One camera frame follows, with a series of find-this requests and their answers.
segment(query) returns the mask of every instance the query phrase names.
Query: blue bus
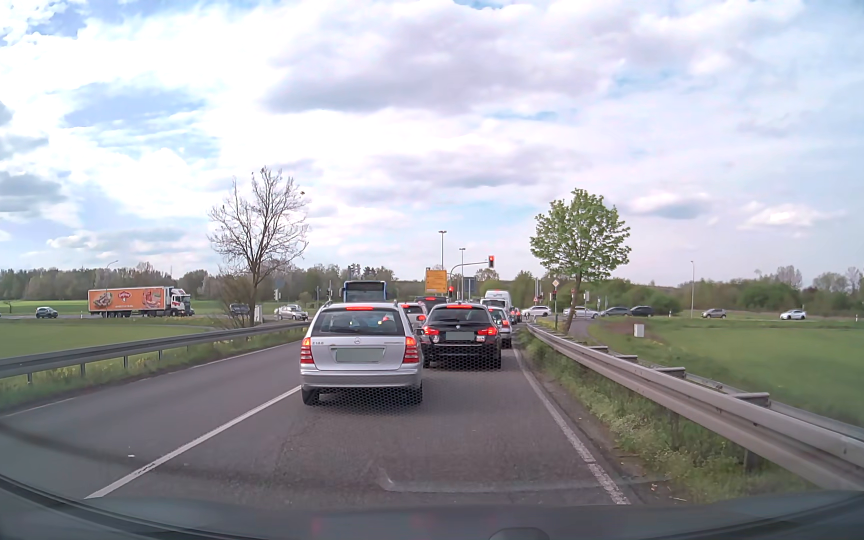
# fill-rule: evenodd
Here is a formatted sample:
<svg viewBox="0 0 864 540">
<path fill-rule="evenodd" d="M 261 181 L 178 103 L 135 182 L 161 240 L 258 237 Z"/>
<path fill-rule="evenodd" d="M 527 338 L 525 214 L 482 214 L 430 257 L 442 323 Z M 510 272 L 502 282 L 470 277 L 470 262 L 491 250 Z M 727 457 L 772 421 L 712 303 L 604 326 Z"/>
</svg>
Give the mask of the blue bus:
<svg viewBox="0 0 864 540">
<path fill-rule="evenodd" d="M 355 279 L 346 281 L 342 287 L 343 302 L 388 302 L 389 294 L 385 281 L 379 279 Z"/>
</svg>

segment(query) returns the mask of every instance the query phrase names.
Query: yellow sign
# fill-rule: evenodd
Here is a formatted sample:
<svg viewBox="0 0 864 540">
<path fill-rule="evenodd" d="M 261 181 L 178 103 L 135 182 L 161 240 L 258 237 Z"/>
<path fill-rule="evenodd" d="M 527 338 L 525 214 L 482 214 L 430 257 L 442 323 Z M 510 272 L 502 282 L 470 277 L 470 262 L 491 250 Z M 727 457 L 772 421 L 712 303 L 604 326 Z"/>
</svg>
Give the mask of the yellow sign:
<svg viewBox="0 0 864 540">
<path fill-rule="evenodd" d="M 449 272 L 446 270 L 426 270 L 425 292 L 449 292 Z"/>
</svg>

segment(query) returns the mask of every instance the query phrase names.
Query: windshield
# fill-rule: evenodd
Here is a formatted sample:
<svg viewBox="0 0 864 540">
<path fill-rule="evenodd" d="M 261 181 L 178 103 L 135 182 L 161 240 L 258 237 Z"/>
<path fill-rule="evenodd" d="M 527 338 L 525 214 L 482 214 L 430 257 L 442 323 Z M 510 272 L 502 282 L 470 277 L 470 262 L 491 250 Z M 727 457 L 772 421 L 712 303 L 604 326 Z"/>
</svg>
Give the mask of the windshield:
<svg viewBox="0 0 864 540">
<path fill-rule="evenodd" d="M 864 492 L 864 0 L 0 0 L 6 481 L 8 538 Z"/>
<path fill-rule="evenodd" d="M 311 336 L 404 336 L 402 317 L 394 309 L 349 311 L 327 309 L 316 317 Z"/>
</svg>

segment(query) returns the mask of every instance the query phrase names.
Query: green field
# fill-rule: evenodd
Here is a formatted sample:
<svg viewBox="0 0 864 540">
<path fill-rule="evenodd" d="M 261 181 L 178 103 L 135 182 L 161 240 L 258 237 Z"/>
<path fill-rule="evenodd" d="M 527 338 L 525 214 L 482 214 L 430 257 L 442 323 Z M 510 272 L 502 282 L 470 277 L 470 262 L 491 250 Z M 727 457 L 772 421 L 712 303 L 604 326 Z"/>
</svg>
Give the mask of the green field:
<svg viewBox="0 0 864 540">
<path fill-rule="evenodd" d="M 262 313 L 268 316 L 283 304 L 285 304 L 283 301 L 267 301 L 262 304 Z M 15 300 L 11 303 L 11 312 L 9 306 L 0 300 L 0 312 L 3 315 L 35 315 L 36 308 L 42 306 L 48 306 L 61 315 L 89 314 L 86 300 Z M 219 300 L 192 300 L 192 308 L 196 315 L 225 313 L 222 302 Z"/>
<path fill-rule="evenodd" d="M 644 339 L 632 325 L 646 325 Z M 626 354 L 864 427 L 864 321 L 597 321 L 595 340 Z"/>
<path fill-rule="evenodd" d="M 206 331 L 190 324 L 143 323 L 143 319 L 0 319 L 0 359 Z"/>
</svg>

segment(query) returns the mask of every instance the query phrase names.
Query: white lane marking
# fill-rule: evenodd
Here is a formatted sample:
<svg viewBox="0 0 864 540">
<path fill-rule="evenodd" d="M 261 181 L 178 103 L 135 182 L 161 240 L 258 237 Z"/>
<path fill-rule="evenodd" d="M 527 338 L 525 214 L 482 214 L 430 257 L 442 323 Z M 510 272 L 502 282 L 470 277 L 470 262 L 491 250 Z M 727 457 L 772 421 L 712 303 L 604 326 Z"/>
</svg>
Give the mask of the white lane marking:
<svg viewBox="0 0 864 540">
<path fill-rule="evenodd" d="M 133 480 L 141 477 L 142 475 L 144 475 L 150 471 L 154 471 L 157 467 L 162 465 L 162 463 L 165 463 L 168 460 L 172 460 L 176 456 L 180 456 L 181 454 L 183 454 L 183 453 L 199 446 L 200 444 L 208 441 L 210 438 L 212 438 L 214 436 L 218 436 L 219 434 L 221 434 L 225 430 L 231 428 L 232 426 L 235 426 L 239 422 L 242 422 L 243 420 L 246 420 L 247 418 L 249 418 L 255 414 L 258 414 L 259 412 L 262 412 L 262 411 L 269 409 L 271 406 L 277 404 L 278 402 L 284 400 L 285 398 L 291 396 L 292 394 L 295 394 L 301 388 L 302 388 L 301 385 L 296 386 L 293 389 L 289 390 L 288 392 L 285 392 L 284 394 L 282 394 L 276 398 L 269 399 L 269 400 L 265 401 L 264 403 L 258 405 L 256 408 L 254 408 L 250 411 L 247 411 L 243 414 L 240 414 L 239 416 L 229 420 L 228 422 L 223 423 L 222 425 L 219 425 L 215 429 L 212 429 L 210 432 L 206 433 L 205 435 L 198 437 L 194 441 L 185 443 L 182 446 L 180 446 L 176 449 L 173 449 L 172 451 L 166 453 L 165 455 L 163 455 L 159 459 L 152 461 L 148 465 L 142 466 L 138 469 L 135 469 L 132 472 L 129 472 L 128 474 L 115 480 L 113 483 L 106 485 L 102 489 L 89 495 L 88 497 L 86 497 L 86 499 L 97 499 L 99 497 L 105 497 L 106 495 L 109 495 L 110 493 L 114 492 L 116 489 L 132 482 Z"/>
<path fill-rule="evenodd" d="M 155 377 L 162 377 L 162 376 L 164 376 L 164 375 L 174 375 L 174 374 L 176 374 L 176 373 L 183 373 L 184 371 L 188 371 L 188 370 L 191 370 L 191 369 L 195 369 L 195 368 L 197 368 L 197 367 L 205 367 L 205 366 L 210 366 L 210 365 L 212 365 L 212 364 L 217 364 L 217 363 L 219 363 L 219 362 L 233 361 L 233 360 L 235 360 L 235 359 L 241 359 L 242 357 L 247 357 L 247 356 L 249 356 L 249 355 L 258 355 L 259 353 L 265 353 L 265 352 L 267 352 L 267 351 L 271 351 L 271 350 L 273 350 L 273 349 L 279 349 L 280 347 L 285 347 L 286 345 L 294 345 L 295 343 L 298 343 L 298 342 L 299 342 L 299 340 L 290 341 L 290 342 L 288 342 L 288 343 L 279 343 L 278 345 L 271 346 L 271 347 L 269 347 L 268 349 L 259 349 L 259 350 L 253 350 L 253 351 L 251 351 L 251 352 L 243 352 L 243 353 L 241 353 L 241 354 L 236 354 L 236 355 L 234 355 L 234 356 L 229 356 L 228 358 L 219 358 L 218 360 L 212 360 L 212 361 L 210 361 L 210 362 L 205 362 L 205 363 L 203 363 L 203 364 L 196 364 L 196 365 L 194 365 L 194 366 L 189 366 L 189 367 L 187 367 L 187 368 L 185 368 L 185 369 L 179 369 L 179 370 L 175 370 L 175 371 L 170 371 L 169 373 L 163 373 L 163 374 L 159 374 L 159 375 L 154 375 L 154 374 L 153 374 L 153 375 L 151 375 L 151 376 L 147 376 L 147 377 L 145 377 L 145 378 L 139 378 L 138 380 L 133 380 L 132 382 L 129 383 L 129 385 L 134 385 L 135 383 L 141 383 L 141 382 L 143 382 L 143 381 L 149 381 L 150 379 L 154 379 Z M 89 395 L 89 394 L 83 394 L 83 395 L 81 395 L 81 396 L 72 396 L 71 398 L 59 399 L 58 401 L 52 401 L 52 402 L 48 402 L 48 403 L 42 403 L 41 405 L 36 405 L 36 406 L 34 406 L 34 407 L 30 407 L 30 408 L 23 408 L 22 410 L 17 410 L 17 411 L 14 411 L 14 412 L 9 412 L 9 413 L 7 413 L 7 414 L 0 414 L 0 420 L 3 419 L 3 418 L 9 418 L 10 416 L 16 416 L 16 415 L 18 415 L 18 414 L 23 414 L 23 413 L 26 413 L 26 412 L 37 411 L 37 410 L 39 410 L 39 409 L 45 409 L 45 408 L 47 408 L 47 407 L 52 407 L 52 406 L 54 406 L 54 405 L 63 404 L 63 403 L 65 403 L 65 402 L 70 402 L 70 401 L 72 401 L 72 400 L 75 400 L 75 399 L 78 399 L 78 398 L 82 398 L 82 397 L 85 397 L 85 396 L 87 396 L 87 395 Z"/>
<path fill-rule="evenodd" d="M 539 382 L 536 380 L 534 375 L 522 365 L 522 358 L 519 355 L 519 350 L 512 349 L 512 353 L 515 354 L 515 361 L 518 363 L 518 368 L 522 370 L 522 374 L 525 375 L 525 380 L 529 382 L 529 386 L 532 387 L 535 395 L 538 396 L 538 399 L 542 400 L 542 404 L 545 405 L 546 411 L 549 411 L 549 414 L 552 415 L 552 419 L 555 420 L 555 423 L 558 425 L 561 432 L 565 434 L 565 438 L 568 439 L 568 442 L 572 444 L 572 448 L 575 449 L 575 452 L 579 454 L 579 458 L 585 462 L 585 466 L 592 472 L 595 480 L 598 481 L 599 485 L 602 485 L 602 488 L 606 490 L 608 497 L 617 505 L 630 505 L 631 502 L 629 501 L 629 498 L 622 493 L 622 490 L 619 489 L 616 481 L 609 476 L 601 465 L 599 465 L 598 461 L 595 460 L 593 453 L 585 444 L 583 444 L 582 439 L 575 434 L 575 431 L 569 427 L 569 424 L 566 423 L 566 419 L 562 417 L 562 414 L 560 414 L 555 408 L 552 401 L 546 398 L 546 393 L 543 391 L 542 387 L 539 386 Z"/>
</svg>

